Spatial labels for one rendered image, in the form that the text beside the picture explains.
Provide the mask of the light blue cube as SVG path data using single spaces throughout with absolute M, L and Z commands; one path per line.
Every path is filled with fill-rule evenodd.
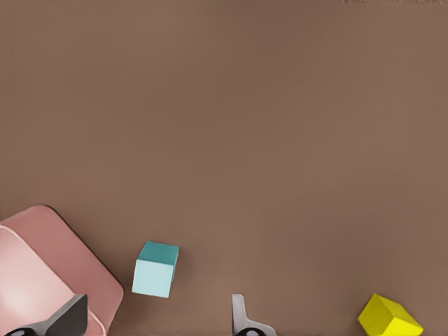
M 178 256 L 178 246 L 147 241 L 136 259 L 132 292 L 168 298 Z

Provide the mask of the yellow cube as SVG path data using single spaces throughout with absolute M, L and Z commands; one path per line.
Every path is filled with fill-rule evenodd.
M 424 328 L 399 303 L 373 293 L 357 318 L 367 336 L 421 336 Z

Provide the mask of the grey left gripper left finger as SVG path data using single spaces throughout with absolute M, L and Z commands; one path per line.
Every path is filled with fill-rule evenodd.
M 88 327 L 88 296 L 75 294 L 49 318 L 11 330 L 5 336 L 84 336 Z

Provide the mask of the pink cube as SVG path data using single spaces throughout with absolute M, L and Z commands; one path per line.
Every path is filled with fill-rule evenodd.
M 124 290 L 52 208 L 37 205 L 0 221 L 0 335 L 50 317 L 85 294 L 85 336 L 107 336 Z

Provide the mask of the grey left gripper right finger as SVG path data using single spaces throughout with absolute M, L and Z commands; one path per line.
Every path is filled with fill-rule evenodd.
M 246 315 L 246 305 L 242 294 L 232 295 L 233 336 L 277 336 L 270 325 L 251 320 Z

